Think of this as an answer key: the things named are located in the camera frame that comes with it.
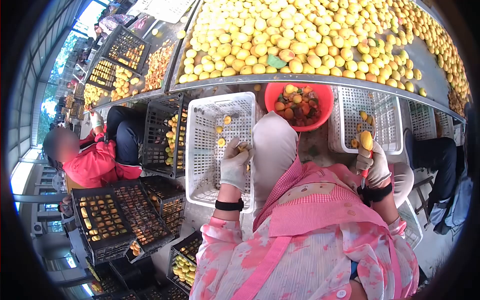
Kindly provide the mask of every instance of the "red jacket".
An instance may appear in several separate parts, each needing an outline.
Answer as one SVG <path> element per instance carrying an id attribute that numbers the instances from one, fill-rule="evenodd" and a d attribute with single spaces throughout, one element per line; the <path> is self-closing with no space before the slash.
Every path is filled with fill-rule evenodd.
<path id="1" fill-rule="evenodd" d="M 90 146 L 80 150 L 73 160 L 63 164 L 67 175 L 76 183 L 86 188 L 104 187 L 109 182 L 136 179 L 142 172 L 141 166 L 127 166 L 115 161 L 115 142 L 98 142 L 103 133 L 96 136 L 93 130 L 83 140 L 80 147 L 86 143 Z"/>

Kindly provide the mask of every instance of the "red knife handle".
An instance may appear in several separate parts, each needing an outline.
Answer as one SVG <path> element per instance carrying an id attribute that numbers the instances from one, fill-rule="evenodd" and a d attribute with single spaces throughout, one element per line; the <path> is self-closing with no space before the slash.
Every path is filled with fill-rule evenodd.
<path id="1" fill-rule="evenodd" d="M 370 150 L 370 156 L 369 156 L 368 158 L 372 158 L 372 157 L 373 157 L 373 151 Z M 369 169 L 366 169 L 366 170 L 363 170 L 363 171 L 361 172 L 362 177 L 367 178 L 367 176 L 368 176 L 368 170 L 369 170 Z"/>

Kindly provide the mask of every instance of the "bucket of apricot scraps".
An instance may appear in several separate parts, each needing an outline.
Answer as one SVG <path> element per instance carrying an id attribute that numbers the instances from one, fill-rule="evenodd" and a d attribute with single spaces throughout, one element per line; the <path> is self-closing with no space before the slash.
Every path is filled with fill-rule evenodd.
<path id="1" fill-rule="evenodd" d="M 312 131 L 332 113 L 332 88 L 324 84 L 269 83 L 265 106 L 286 119 L 295 131 Z"/>

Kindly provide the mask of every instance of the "concrete floor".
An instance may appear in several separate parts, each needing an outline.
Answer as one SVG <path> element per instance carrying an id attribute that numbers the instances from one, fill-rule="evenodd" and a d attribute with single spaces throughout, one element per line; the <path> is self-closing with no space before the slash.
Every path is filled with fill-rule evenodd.
<path id="1" fill-rule="evenodd" d="M 192 96 L 196 98 L 201 98 L 235 92 L 252 91 L 255 93 L 259 105 L 265 110 L 263 99 L 265 87 L 266 85 L 263 84 L 262 90 L 260 92 L 255 92 L 253 90 L 253 84 L 209 87 L 192 91 Z M 405 100 L 400 101 L 400 108 L 402 112 L 403 128 L 411 128 L 408 106 Z M 86 124 L 86 121 L 84 121 L 81 136 L 85 137 L 88 134 L 88 130 L 89 126 Z M 355 159 L 355 155 L 331 152 L 328 149 L 327 137 L 328 124 L 324 124 L 319 129 L 313 132 L 302 133 L 299 145 L 300 160 L 302 162 L 313 161 L 317 165 L 322 167 L 330 166 L 334 163 L 342 163 L 346 166 L 350 166 L 350 164 Z M 405 151 L 395 156 L 387 155 L 387 159 L 389 163 L 401 161 L 406 162 Z M 426 171 L 415 171 L 414 174 L 415 182 L 419 182 L 429 176 Z M 421 190 L 424 197 L 428 198 L 428 193 L 431 190 L 430 186 L 424 185 Z M 408 199 L 414 208 L 420 207 L 420 198 L 417 195 L 416 191 L 412 191 L 408 196 Z M 181 236 L 178 240 L 172 241 L 169 245 L 176 244 L 178 241 L 190 235 L 193 231 L 199 230 L 201 225 L 208 223 L 212 213 L 213 209 L 211 208 L 187 203 L 185 207 L 185 222 L 182 226 Z M 423 239 L 416 247 L 414 252 L 417 256 L 419 265 L 423 269 L 425 274 L 427 276 L 432 276 L 435 269 L 440 266 L 442 261 L 444 261 L 444 259 L 449 255 L 458 235 L 454 237 L 450 232 L 444 236 L 438 235 L 433 232 L 433 226 L 431 225 L 428 226 L 426 229 L 423 228 L 423 225 L 427 223 L 425 213 L 423 211 L 420 211 L 417 217 L 422 227 Z M 253 214 L 241 214 L 240 223 L 243 231 L 244 240 L 246 240 L 250 235 L 252 235 L 253 220 Z M 156 266 L 156 269 L 163 274 L 166 274 L 168 270 L 168 256 L 170 248 L 169 245 L 166 245 L 156 254 L 152 255 L 152 259 Z"/>

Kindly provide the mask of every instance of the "air conditioner unit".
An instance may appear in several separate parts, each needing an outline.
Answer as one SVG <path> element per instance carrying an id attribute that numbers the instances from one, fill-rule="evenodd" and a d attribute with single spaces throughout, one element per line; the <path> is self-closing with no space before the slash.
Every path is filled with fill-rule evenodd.
<path id="1" fill-rule="evenodd" d="M 33 225 L 32 225 L 32 233 L 43 234 L 42 223 L 34 222 Z"/>

